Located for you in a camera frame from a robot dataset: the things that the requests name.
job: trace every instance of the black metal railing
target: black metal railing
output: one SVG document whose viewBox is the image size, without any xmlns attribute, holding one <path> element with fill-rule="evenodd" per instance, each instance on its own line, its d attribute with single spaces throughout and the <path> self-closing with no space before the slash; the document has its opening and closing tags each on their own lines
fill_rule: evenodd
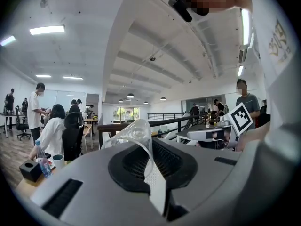
<svg viewBox="0 0 301 226">
<path fill-rule="evenodd" d="M 187 123 L 184 126 L 181 126 L 182 121 L 187 121 Z M 157 137 L 157 136 L 161 136 L 161 135 L 164 135 L 164 134 L 168 134 L 169 132 L 176 131 L 176 130 L 178 130 L 178 132 L 180 132 L 182 128 L 187 129 L 190 125 L 199 124 L 199 121 L 201 121 L 200 124 L 204 123 L 203 117 L 201 115 L 193 115 L 193 116 L 186 116 L 186 117 L 181 117 L 181 118 L 176 118 L 176 119 L 169 119 L 169 120 L 162 120 L 162 121 L 149 121 L 149 124 L 150 124 L 151 127 L 155 127 L 155 126 L 162 126 L 162 125 L 167 125 L 167 124 L 176 123 L 176 122 L 178 123 L 177 128 L 175 128 L 173 130 L 168 130 L 168 131 L 165 131 L 165 132 L 162 132 L 160 134 L 156 134 L 156 135 L 152 136 L 152 137 Z M 116 135 L 116 131 L 123 130 L 129 124 L 130 123 L 98 125 L 97 129 L 98 129 L 98 135 L 99 135 L 99 148 L 101 148 L 102 145 L 103 145 L 103 132 L 110 132 L 111 137 L 113 137 L 114 135 Z"/>
<path fill-rule="evenodd" d="M 182 113 L 147 113 L 147 118 L 154 121 L 163 121 L 182 118 Z"/>
</svg>

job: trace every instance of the office chair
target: office chair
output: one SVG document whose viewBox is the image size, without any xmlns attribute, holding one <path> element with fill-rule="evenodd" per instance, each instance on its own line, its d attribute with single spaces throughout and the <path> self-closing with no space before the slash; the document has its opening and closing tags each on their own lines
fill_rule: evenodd
<svg viewBox="0 0 301 226">
<path fill-rule="evenodd" d="M 21 141 L 21 138 L 22 137 L 28 137 L 28 139 L 30 139 L 31 137 L 31 134 L 29 133 L 25 133 L 25 131 L 27 129 L 29 129 L 29 126 L 28 124 L 25 123 L 25 120 L 27 120 L 27 118 L 23 118 L 23 123 L 20 123 L 20 117 L 19 117 L 19 109 L 16 108 L 16 119 L 17 119 L 17 124 L 16 124 L 16 127 L 17 127 L 17 130 L 20 130 L 22 131 L 21 134 L 17 135 L 17 138 Z"/>
<path fill-rule="evenodd" d="M 65 161 L 73 161 L 81 155 L 81 139 L 84 133 L 81 112 L 72 112 L 64 120 L 66 129 L 62 140 Z"/>
</svg>

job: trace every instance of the white mug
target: white mug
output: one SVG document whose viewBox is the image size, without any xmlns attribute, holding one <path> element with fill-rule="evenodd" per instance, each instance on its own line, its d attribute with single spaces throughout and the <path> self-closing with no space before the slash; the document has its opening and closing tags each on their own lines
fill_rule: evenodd
<svg viewBox="0 0 301 226">
<path fill-rule="evenodd" d="M 52 157 L 56 169 L 60 170 L 65 166 L 64 155 L 57 154 Z"/>
</svg>

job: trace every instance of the floor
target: floor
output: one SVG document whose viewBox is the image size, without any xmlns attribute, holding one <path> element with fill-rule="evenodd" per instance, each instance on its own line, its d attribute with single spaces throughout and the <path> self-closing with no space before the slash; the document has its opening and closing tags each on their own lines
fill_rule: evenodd
<svg viewBox="0 0 301 226">
<path fill-rule="evenodd" d="M 18 140 L 16 136 L 21 132 L 17 131 L 15 126 L 13 126 L 11 132 L 8 132 L 8 138 L 5 137 L 3 128 L 0 128 L 0 130 L 0 168 L 9 185 L 12 188 L 16 188 L 23 178 L 19 166 L 28 160 L 28 155 L 33 147 L 33 141 L 32 138 L 30 140 L 28 138 L 22 138 L 22 141 Z M 99 139 L 97 125 L 93 125 L 93 130 L 93 150 L 90 147 L 89 135 L 86 137 L 88 152 L 98 150 Z"/>
</svg>

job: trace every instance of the black box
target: black box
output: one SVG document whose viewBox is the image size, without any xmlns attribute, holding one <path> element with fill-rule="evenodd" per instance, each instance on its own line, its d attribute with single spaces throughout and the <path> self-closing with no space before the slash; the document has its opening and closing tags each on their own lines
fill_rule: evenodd
<svg viewBox="0 0 301 226">
<path fill-rule="evenodd" d="M 41 176 L 42 171 L 40 165 L 32 160 L 27 160 L 19 167 L 23 177 L 32 182 L 36 182 Z"/>
</svg>

